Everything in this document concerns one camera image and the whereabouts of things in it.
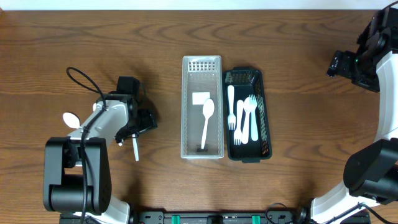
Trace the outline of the white plastic fork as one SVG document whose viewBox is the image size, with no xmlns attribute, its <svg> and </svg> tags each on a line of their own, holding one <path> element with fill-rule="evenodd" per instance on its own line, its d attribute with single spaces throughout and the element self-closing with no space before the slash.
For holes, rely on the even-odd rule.
<svg viewBox="0 0 398 224">
<path fill-rule="evenodd" d="M 244 107 L 244 101 L 243 100 L 238 100 L 237 101 L 237 117 L 236 117 L 236 129 L 234 131 L 234 145 L 238 146 L 241 144 L 241 137 L 242 137 L 242 131 L 241 131 L 241 123 L 242 123 L 242 117 L 243 117 L 243 107 Z"/>
<path fill-rule="evenodd" d="M 255 95 L 249 95 L 251 105 L 251 139 L 257 141 L 259 139 L 256 120 L 257 100 Z"/>
<path fill-rule="evenodd" d="M 227 87 L 227 95 L 229 106 L 228 127 L 230 131 L 234 131 L 236 127 L 236 116 L 234 115 L 234 86 L 229 85 Z"/>
</svg>

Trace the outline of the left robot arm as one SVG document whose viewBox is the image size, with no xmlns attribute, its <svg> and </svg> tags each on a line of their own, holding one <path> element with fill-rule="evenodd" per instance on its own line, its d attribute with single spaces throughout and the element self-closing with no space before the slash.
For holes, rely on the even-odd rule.
<svg viewBox="0 0 398 224">
<path fill-rule="evenodd" d="M 128 223 L 130 206 L 112 195 L 108 146 L 135 140 L 157 127 L 139 106 L 140 82 L 119 77 L 117 89 L 98 98 L 90 117 L 66 137 L 45 145 L 43 203 L 50 212 L 72 213 L 98 223 Z"/>
</svg>

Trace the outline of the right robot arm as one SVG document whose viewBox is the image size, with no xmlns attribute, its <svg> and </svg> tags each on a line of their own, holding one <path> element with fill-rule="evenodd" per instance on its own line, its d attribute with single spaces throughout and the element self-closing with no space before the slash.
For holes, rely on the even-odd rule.
<svg viewBox="0 0 398 224">
<path fill-rule="evenodd" d="M 356 52 L 337 50 L 327 75 L 379 94 L 374 142 L 349 157 L 343 180 L 301 210 L 297 223 L 355 222 L 362 210 L 397 201 L 397 3 L 373 15 Z"/>
</svg>

